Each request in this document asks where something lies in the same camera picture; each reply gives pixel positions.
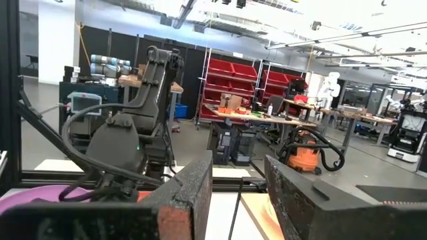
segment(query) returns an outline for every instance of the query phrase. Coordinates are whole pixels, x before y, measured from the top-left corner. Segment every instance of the purple object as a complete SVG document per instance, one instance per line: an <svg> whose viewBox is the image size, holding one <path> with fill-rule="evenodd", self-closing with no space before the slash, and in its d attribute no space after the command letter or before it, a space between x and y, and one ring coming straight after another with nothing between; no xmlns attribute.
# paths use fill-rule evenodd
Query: purple object
<svg viewBox="0 0 427 240"><path fill-rule="evenodd" d="M47 201L58 202L59 194L66 187L68 187L68 185L48 185L42 187L34 187L32 189L12 194L0 200L0 214L16 205L30 203L34 199L44 199ZM74 191L70 192L67 197L76 197L88 192L88 190L78 187L74 189Z"/></svg>

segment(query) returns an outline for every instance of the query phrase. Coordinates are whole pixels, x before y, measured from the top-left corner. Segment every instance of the orange shop vacuum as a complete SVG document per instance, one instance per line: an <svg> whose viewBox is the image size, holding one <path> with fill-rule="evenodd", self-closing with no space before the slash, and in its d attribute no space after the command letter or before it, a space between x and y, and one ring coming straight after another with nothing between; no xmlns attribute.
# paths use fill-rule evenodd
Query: orange shop vacuum
<svg viewBox="0 0 427 240"><path fill-rule="evenodd" d="M326 164L326 148L334 150L340 157L333 167ZM322 165L328 171L337 171L344 166L344 154L317 131L308 127L296 127L278 153L279 161L283 164L298 172L311 171L316 175L322 174L322 169L318 167L319 155Z"/></svg>

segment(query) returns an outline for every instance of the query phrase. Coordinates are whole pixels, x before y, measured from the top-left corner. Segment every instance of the vacuum hose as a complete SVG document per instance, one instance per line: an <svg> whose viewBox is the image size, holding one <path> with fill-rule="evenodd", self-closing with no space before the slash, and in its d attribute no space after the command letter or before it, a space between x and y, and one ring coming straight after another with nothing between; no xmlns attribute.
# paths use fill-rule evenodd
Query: vacuum hose
<svg viewBox="0 0 427 240"><path fill-rule="evenodd" d="M292 132L291 141L293 141L296 138L296 135L298 134L298 131L300 131L300 130L304 130L304 131L307 131L307 132L313 134L320 141L322 141L323 143L325 143L325 145L315 144L312 147L310 147L308 145L304 145L304 147L320 148L320 157L322 158L322 165L324 166L324 168L326 170L328 170L328 171L338 171L338 170L340 170L344 166L344 163L345 163L344 154L337 147L335 147L335 145L333 145L332 143L330 143L328 140L326 140L325 137L323 137L322 135L320 135L318 132L316 132L313 129L310 129L308 127L296 127L293 130L293 132ZM292 146L292 145L294 145L294 144L289 144L287 147L295 147L295 146ZM323 150L323 148L331 148L332 150L334 150L338 154L338 156L340 156L340 160L335 161L333 167L329 167L326 164L326 156L325 156L325 151Z"/></svg>

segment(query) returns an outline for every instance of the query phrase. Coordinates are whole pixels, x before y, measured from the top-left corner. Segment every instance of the blue bin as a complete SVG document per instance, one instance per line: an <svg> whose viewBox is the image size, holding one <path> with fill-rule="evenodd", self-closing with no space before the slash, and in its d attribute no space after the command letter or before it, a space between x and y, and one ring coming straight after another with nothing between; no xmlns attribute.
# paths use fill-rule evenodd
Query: blue bin
<svg viewBox="0 0 427 240"><path fill-rule="evenodd" d="M187 117L187 105L176 103L175 105L175 118Z"/></svg>

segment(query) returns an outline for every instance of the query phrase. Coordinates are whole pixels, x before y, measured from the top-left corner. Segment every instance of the wire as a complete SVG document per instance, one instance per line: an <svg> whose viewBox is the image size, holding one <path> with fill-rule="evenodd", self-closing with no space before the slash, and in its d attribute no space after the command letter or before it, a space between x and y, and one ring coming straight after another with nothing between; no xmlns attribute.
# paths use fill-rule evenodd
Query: wire
<svg viewBox="0 0 427 240"><path fill-rule="evenodd" d="M79 31L79 36L80 36L80 41L81 41L81 45L83 46L83 50L85 51L86 54L86 59L87 59L87 64L89 65L89 68L91 67L91 61L89 60L89 55L87 54L86 51L86 46L85 46L85 41L83 40L83 36L81 35L81 30L85 27L83 24L78 25L76 21L74 21L75 26L77 27L77 30Z"/></svg>
<svg viewBox="0 0 427 240"><path fill-rule="evenodd" d="M159 52L158 52L157 47L150 46L147 48L147 50L150 50L150 49L153 49L153 51L155 53L155 60L157 62L159 59ZM157 63L154 65L151 79L154 79L154 75L155 75L156 70L157 70ZM148 94L149 94L150 89L151 89L151 83L148 83L147 88L145 89L145 92L143 93L143 97L142 97L140 105L129 106L129 105L124 105L124 104L120 104L120 103L108 103L108 104L96 105L96 106L88 107L84 110L81 110L78 113L71 116L70 118L68 118L68 120L66 120L66 122L64 123L63 128L62 128L62 138L63 138L63 142L64 142L65 147L71 152L71 154L74 157L88 163L90 166L92 166L96 169L99 169L99 170L102 170L102 171L105 171L108 173L112 173L115 175L121 175L121 176L127 177L127 178L135 180L135 181L143 181L145 183L149 183L149 184L152 184L155 186L160 186L162 184L162 182L157 180L157 179L147 177L144 175L140 175L137 173L133 173L131 171L121 169L119 167L111 166L111 165L108 165L106 163L100 162L100 161L98 161L98 160L96 160L90 156L82 154L80 151L78 151L73 146L73 144L70 141L70 137L69 137L70 124L72 122L74 122L76 119L80 118L81 116L85 115L86 113L88 113L90 111L94 111L94 110L98 110L98 109L104 109L104 108L110 108L110 107L117 107L117 108L124 108L124 109L142 108L145 105L145 102L148 98Z"/></svg>

